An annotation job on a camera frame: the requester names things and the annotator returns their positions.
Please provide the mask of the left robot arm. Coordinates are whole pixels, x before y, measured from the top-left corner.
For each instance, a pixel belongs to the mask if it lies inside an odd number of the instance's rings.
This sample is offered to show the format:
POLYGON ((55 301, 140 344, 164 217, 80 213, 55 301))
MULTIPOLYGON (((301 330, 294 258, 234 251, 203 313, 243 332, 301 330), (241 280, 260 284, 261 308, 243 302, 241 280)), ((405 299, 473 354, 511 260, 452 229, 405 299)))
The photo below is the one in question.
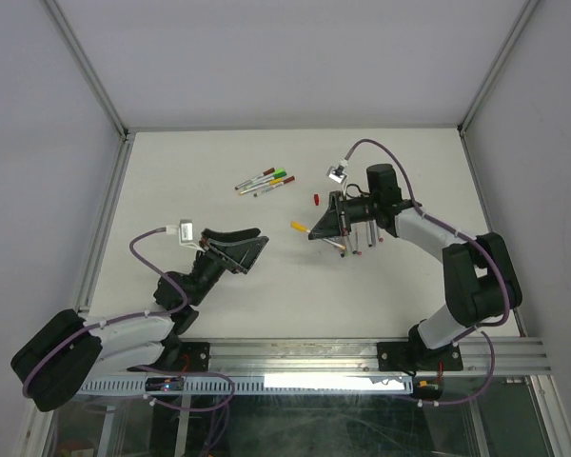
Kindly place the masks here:
POLYGON ((204 229, 193 243, 185 226, 163 226, 129 243, 130 253, 158 277, 156 309, 113 317, 83 317, 72 308, 55 314, 10 361, 22 394, 42 412, 56 410, 87 382, 130 368, 167 371, 179 362, 180 337, 199 316, 198 307, 225 272, 247 274, 269 239, 258 228, 233 232, 204 229), (137 244, 172 235, 191 248, 190 272, 165 272, 147 260, 137 244))

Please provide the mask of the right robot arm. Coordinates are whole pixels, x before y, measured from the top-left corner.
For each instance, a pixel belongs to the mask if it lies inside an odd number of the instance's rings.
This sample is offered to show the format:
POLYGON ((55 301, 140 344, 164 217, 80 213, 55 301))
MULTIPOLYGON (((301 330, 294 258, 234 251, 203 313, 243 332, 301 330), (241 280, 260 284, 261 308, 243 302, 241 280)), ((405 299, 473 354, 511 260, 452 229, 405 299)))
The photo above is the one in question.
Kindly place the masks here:
POLYGON ((378 348, 380 368, 413 374, 448 367, 459 337, 494 324, 522 302, 522 291, 503 238, 489 232, 472 237, 434 222, 420 206, 402 196, 389 164, 367 168, 368 190, 349 198, 341 191, 328 197, 325 214, 309 231, 311 240, 332 241, 356 224, 368 223, 407 241, 443 266, 445 303, 413 326, 405 341, 378 348))

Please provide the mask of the grey purple pen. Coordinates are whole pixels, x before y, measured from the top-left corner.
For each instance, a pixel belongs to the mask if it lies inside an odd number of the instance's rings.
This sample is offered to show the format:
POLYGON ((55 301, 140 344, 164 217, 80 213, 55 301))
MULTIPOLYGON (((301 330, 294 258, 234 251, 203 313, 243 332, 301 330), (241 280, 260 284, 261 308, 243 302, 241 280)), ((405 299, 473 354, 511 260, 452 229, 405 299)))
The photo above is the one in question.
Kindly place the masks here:
POLYGON ((370 248, 375 247, 377 244, 376 229, 373 221, 367 223, 367 243, 370 248))

